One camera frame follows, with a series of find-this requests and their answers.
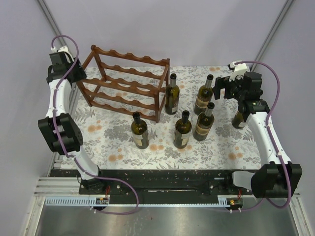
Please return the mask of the green wine bottle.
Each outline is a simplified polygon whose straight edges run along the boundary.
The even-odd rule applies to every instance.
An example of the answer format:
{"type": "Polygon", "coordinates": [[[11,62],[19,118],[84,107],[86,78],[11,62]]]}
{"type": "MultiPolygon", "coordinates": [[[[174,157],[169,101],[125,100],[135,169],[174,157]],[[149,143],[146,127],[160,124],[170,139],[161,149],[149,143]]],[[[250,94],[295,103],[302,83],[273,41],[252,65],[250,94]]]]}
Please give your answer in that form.
{"type": "Polygon", "coordinates": [[[180,89],[176,85],[177,75],[170,75],[170,82],[165,89],[165,111],[169,115],[173,115],[178,110],[180,89]]]}

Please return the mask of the brown wooden wine rack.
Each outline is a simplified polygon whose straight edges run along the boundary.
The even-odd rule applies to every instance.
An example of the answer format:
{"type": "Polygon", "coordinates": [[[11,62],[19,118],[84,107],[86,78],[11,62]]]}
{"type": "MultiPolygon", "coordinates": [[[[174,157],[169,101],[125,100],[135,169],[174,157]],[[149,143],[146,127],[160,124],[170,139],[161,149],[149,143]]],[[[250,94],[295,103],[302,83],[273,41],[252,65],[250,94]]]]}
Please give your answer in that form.
{"type": "Polygon", "coordinates": [[[85,101],[90,107],[98,107],[114,112],[118,112],[121,114],[132,115],[133,112],[127,110],[126,108],[119,107],[115,108],[109,104],[99,104],[95,101],[95,98],[101,98],[121,104],[131,105],[137,108],[143,108],[150,111],[153,111],[154,114],[149,116],[144,113],[141,113],[140,116],[153,120],[156,123],[160,120],[160,114],[164,106],[165,99],[160,99],[159,95],[165,92],[166,87],[163,85],[169,84],[169,76],[170,76],[170,58],[154,60],[150,56],[137,57],[132,53],[120,54],[116,50],[105,51],[96,45],[91,46],[91,52],[88,57],[85,59],[82,67],[84,69],[87,68],[91,60],[95,60],[98,70],[101,74],[101,78],[92,78],[92,79],[82,79],[76,83],[79,88],[81,94],[83,95],[85,101]],[[119,65],[107,65],[104,63],[100,56],[108,56],[118,59],[125,59],[140,63],[151,64],[155,66],[162,66],[164,68],[162,75],[156,75],[150,71],[140,72],[134,68],[123,68],[119,65]],[[105,70],[111,70],[115,72],[121,72],[128,75],[140,76],[146,79],[155,79],[158,81],[158,85],[154,86],[152,84],[143,84],[137,82],[135,80],[127,81],[124,78],[113,78],[106,74],[105,70]],[[136,95],[141,95],[144,97],[149,97],[154,100],[153,104],[144,104],[139,100],[126,100],[122,95],[115,95],[114,97],[107,95],[104,92],[101,92],[101,88],[114,89],[120,92],[129,92],[136,95]]]}

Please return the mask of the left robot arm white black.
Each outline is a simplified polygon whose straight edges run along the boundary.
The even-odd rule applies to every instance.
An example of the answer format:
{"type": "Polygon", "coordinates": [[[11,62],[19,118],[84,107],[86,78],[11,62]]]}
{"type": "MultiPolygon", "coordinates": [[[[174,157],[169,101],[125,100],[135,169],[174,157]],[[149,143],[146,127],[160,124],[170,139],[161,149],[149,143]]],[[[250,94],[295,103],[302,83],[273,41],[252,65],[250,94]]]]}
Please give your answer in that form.
{"type": "Polygon", "coordinates": [[[50,89],[49,108],[45,118],[38,121],[38,128],[52,152],[73,160],[83,189],[89,194],[102,194],[107,183],[99,178],[99,167],[85,152],[82,132],[69,112],[73,84],[87,75],[67,46],[52,47],[50,59],[52,64],[46,79],[50,89]]]}

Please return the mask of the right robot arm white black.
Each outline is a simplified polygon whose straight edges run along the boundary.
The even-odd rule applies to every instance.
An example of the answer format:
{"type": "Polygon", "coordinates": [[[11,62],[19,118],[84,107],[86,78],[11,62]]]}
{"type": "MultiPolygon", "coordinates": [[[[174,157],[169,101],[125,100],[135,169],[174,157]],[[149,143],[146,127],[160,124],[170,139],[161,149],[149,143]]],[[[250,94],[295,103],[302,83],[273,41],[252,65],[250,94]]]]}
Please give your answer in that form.
{"type": "Polygon", "coordinates": [[[259,199],[286,198],[286,207],[302,175],[300,164],[294,164],[283,150],[271,120],[271,110],[261,99],[262,77],[256,72],[245,72],[235,79],[217,77],[213,88],[214,98],[219,99],[224,90],[225,99],[235,99],[238,111],[251,130],[262,166],[254,173],[234,171],[224,182],[227,193],[234,195],[241,188],[248,189],[259,199]]]}

